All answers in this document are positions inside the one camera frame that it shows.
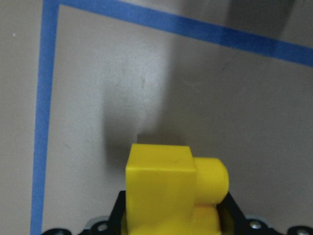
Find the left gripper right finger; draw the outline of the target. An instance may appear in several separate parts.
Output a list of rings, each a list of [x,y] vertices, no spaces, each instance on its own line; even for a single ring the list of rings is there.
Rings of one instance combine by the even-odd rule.
[[[269,235],[269,227],[257,219],[247,219],[228,192],[217,205],[223,235]]]

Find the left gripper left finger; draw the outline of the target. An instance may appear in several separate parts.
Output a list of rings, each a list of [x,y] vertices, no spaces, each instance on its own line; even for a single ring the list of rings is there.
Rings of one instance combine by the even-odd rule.
[[[120,191],[108,216],[91,219],[83,229],[84,235],[121,235],[122,218],[126,211],[126,192]]]

